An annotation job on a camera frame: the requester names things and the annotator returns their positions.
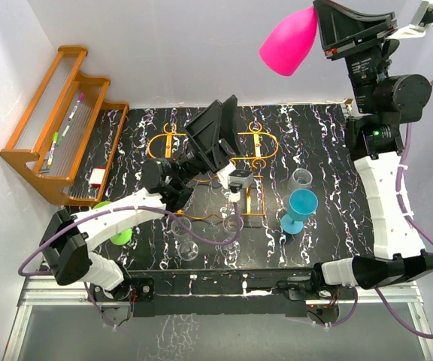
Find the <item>pink wine glass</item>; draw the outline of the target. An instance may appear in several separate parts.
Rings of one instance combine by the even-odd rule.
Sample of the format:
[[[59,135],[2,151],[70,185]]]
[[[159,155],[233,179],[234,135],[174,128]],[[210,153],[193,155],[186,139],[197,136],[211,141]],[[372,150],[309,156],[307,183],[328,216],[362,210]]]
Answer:
[[[261,60],[279,75],[293,75],[313,47],[317,26],[313,6],[287,16],[260,47]]]

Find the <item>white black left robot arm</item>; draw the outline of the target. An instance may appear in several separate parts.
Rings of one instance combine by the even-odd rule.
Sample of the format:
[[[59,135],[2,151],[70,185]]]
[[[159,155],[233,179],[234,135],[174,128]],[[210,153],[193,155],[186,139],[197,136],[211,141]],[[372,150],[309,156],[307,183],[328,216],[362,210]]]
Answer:
[[[232,154],[240,152],[237,110],[238,99],[230,96],[224,102],[213,101],[193,117],[185,127],[184,152],[177,159],[146,160],[141,188],[133,194],[94,211],[56,212],[40,249],[57,284],[89,282],[113,299],[126,298],[132,288],[126,271],[94,250],[127,229],[179,211],[194,192],[190,182],[201,174],[213,173],[228,187],[235,170]]]

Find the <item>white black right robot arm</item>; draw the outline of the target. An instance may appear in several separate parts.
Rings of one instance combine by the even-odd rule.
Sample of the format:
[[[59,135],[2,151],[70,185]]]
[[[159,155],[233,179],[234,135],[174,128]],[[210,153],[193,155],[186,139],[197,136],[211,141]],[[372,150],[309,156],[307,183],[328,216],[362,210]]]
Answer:
[[[419,121],[432,86],[421,74],[391,75],[394,13],[363,14],[333,1],[315,1],[322,49],[343,59],[358,108],[345,124],[345,145],[362,180],[374,234],[373,252],[314,266],[312,292],[326,299],[339,286],[374,289],[415,281],[433,272],[433,253],[409,224],[401,164],[403,124]]]

